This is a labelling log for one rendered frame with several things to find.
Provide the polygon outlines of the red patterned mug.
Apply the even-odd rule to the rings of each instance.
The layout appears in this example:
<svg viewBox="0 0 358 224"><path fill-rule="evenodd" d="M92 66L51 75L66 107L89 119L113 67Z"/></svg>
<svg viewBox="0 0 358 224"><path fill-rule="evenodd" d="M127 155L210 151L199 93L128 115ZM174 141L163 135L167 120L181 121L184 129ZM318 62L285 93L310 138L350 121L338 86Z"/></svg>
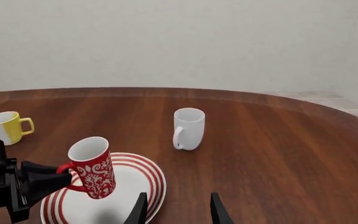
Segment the red patterned mug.
<svg viewBox="0 0 358 224"><path fill-rule="evenodd" d="M116 181L107 139L93 136L74 143L68 151L70 162L59 166L56 173L75 171L82 185L68 189L84 192L92 199L102 199L114 192Z"/></svg>

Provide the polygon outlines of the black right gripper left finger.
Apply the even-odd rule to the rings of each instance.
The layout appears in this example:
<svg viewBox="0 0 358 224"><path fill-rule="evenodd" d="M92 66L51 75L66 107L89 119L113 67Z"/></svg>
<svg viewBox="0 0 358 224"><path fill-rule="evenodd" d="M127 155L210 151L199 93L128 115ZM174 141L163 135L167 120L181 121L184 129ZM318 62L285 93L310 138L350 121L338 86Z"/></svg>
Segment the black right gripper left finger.
<svg viewBox="0 0 358 224"><path fill-rule="evenodd" d="M142 192L139 194L139 197L124 224L146 224L147 209L147 194Z"/></svg>

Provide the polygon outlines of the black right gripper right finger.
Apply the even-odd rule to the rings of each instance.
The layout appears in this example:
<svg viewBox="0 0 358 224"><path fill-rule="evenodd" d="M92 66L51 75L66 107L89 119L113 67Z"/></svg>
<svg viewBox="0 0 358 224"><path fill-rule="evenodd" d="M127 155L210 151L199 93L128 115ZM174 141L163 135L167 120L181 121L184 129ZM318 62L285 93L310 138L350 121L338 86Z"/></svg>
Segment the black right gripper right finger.
<svg viewBox="0 0 358 224"><path fill-rule="evenodd" d="M211 194L210 210L212 224L234 224L217 192Z"/></svg>

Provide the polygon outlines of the white plate with red rings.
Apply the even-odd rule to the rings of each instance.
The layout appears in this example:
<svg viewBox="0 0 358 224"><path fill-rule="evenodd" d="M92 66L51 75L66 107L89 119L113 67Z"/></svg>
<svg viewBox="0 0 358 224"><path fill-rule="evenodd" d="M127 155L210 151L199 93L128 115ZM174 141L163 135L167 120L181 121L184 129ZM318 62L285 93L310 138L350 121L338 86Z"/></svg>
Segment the white plate with red rings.
<svg viewBox="0 0 358 224"><path fill-rule="evenodd" d="M116 188L103 199L84 192L58 190L42 200L43 224L123 224L142 192L147 194L146 221L157 214L166 192L166 178L152 160L128 152L111 153Z"/></svg>

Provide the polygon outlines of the yellow and white mug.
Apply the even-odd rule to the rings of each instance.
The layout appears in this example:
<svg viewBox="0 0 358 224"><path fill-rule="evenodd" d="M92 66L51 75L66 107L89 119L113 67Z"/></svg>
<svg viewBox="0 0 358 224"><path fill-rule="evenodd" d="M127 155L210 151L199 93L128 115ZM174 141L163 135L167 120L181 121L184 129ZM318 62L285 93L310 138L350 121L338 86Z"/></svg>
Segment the yellow and white mug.
<svg viewBox="0 0 358 224"><path fill-rule="evenodd" d="M23 131L22 123L28 122L30 130ZM0 113L0 140L5 146L18 143L23 136L33 134L35 126L31 118L21 118L16 111L4 111Z"/></svg>

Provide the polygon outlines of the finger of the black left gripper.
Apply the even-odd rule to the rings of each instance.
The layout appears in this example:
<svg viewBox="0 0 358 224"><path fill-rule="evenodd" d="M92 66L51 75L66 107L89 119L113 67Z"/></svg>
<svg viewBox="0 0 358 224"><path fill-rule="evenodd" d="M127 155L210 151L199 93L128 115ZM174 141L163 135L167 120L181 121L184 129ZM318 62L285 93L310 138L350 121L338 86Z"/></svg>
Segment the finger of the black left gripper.
<svg viewBox="0 0 358 224"><path fill-rule="evenodd" d="M52 179L58 174L57 167L43 166L30 161L21 162L22 180L45 180Z"/></svg>
<svg viewBox="0 0 358 224"><path fill-rule="evenodd" d="M21 187L28 205L35 205L44 197L71 184L72 175L23 173Z"/></svg>

